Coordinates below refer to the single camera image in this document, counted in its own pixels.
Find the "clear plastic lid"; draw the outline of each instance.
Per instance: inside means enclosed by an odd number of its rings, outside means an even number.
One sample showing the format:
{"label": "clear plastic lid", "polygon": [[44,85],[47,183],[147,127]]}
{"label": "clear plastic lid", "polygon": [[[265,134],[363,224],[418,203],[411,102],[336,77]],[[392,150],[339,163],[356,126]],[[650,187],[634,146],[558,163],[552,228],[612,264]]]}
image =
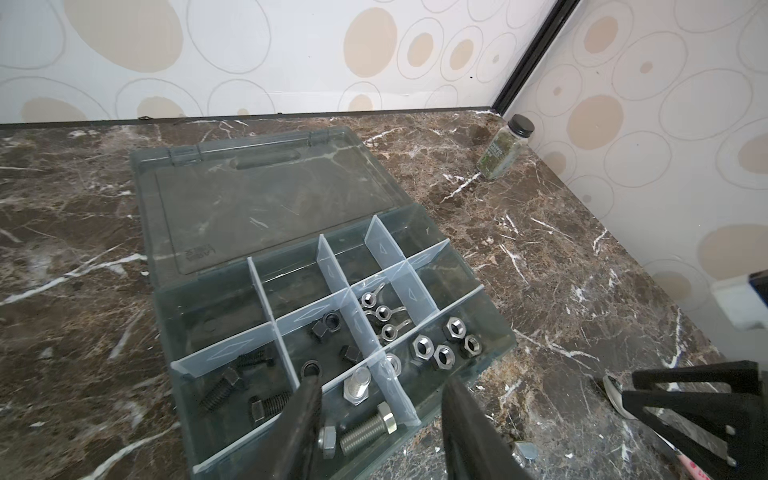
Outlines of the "clear plastic lid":
{"label": "clear plastic lid", "polygon": [[131,154],[156,288],[412,200],[348,127]]}

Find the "glass jar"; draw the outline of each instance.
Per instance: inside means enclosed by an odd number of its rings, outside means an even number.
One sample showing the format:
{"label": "glass jar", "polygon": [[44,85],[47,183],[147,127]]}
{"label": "glass jar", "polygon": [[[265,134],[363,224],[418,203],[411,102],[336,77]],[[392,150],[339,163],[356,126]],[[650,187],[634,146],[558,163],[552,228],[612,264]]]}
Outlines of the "glass jar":
{"label": "glass jar", "polygon": [[485,178],[494,180],[502,175],[528,145],[534,130],[533,123],[520,114],[498,131],[488,149],[480,157],[478,169]]}

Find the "hex bolt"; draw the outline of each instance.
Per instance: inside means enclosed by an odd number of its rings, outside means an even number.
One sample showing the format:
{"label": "hex bolt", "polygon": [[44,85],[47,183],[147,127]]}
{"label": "hex bolt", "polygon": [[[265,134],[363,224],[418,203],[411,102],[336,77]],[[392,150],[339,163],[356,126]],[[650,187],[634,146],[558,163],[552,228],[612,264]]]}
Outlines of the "hex bolt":
{"label": "hex bolt", "polygon": [[344,399],[357,406],[368,398],[368,385],[371,383],[371,371],[361,366],[344,380]]}
{"label": "hex bolt", "polygon": [[275,347],[270,343],[269,345],[255,349],[252,352],[238,356],[235,364],[241,369],[261,365],[262,363],[266,363],[267,366],[275,366],[276,357],[277,352],[275,351]]}
{"label": "hex bolt", "polygon": [[259,400],[257,397],[250,398],[250,416],[254,426],[259,426],[266,420],[271,419],[282,412],[290,400],[291,392],[280,392],[268,399]]}
{"label": "hex bolt", "polygon": [[200,406],[208,412],[218,409],[235,390],[245,390],[245,380],[240,376],[237,370],[231,366],[227,367],[221,379],[214,387],[205,394],[200,401]]}
{"label": "hex bolt", "polygon": [[344,455],[351,455],[373,440],[384,435],[391,435],[397,430],[397,422],[387,402],[381,402],[378,412],[359,427],[350,430],[341,438],[339,444]]}

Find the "bolt thread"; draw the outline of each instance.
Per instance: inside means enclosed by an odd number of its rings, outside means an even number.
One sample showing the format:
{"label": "bolt thread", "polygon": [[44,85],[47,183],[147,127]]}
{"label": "bolt thread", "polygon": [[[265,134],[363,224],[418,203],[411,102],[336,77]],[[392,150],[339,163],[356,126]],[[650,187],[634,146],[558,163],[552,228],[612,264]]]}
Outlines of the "bolt thread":
{"label": "bolt thread", "polygon": [[219,380],[216,385],[203,397],[200,405],[208,412],[218,409],[224,403],[235,388],[225,379]]}
{"label": "bolt thread", "polygon": [[274,417],[278,413],[282,412],[284,408],[286,408],[286,405],[288,404],[288,400],[290,400],[291,392],[280,392],[275,396],[271,396],[268,399],[263,400],[264,405],[264,415],[269,417]]}
{"label": "bolt thread", "polygon": [[237,357],[237,366],[255,366],[266,362],[264,349],[257,349]]}
{"label": "bolt thread", "polygon": [[365,423],[356,429],[350,430],[341,438],[339,442],[341,451],[344,452],[344,455],[350,455],[360,447],[384,435],[385,432],[386,425],[384,424],[384,419],[377,413],[376,416],[366,420]]}

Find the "black bolt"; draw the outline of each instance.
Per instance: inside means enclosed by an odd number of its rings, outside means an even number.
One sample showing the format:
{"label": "black bolt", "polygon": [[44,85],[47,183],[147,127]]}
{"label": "black bolt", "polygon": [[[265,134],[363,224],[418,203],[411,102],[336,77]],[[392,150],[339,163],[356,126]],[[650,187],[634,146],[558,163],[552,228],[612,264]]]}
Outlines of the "black bolt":
{"label": "black bolt", "polygon": [[206,393],[200,405],[208,412],[212,412],[218,409],[235,390],[245,390],[245,380],[230,366],[223,371],[216,385]]}
{"label": "black bolt", "polygon": [[280,392],[268,399],[259,400],[257,397],[250,398],[250,416],[254,426],[259,426],[265,421],[271,419],[282,412],[290,400],[291,392]]}
{"label": "black bolt", "polygon": [[342,359],[352,363],[353,365],[362,361],[362,352],[360,352],[360,349],[354,345],[345,345],[341,347],[339,355]]}
{"label": "black bolt", "polygon": [[317,320],[312,325],[312,334],[317,338],[317,341],[323,343],[323,337],[328,333],[328,327],[322,320]]}
{"label": "black bolt", "polygon": [[249,366],[256,366],[262,363],[266,363],[267,366],[275,366],[275,358],[277,357],[277,351],[274,344],[262,346],[255,349],[252,352],[244,353],[237,357],[235,365],[238,368],[247,368]]}

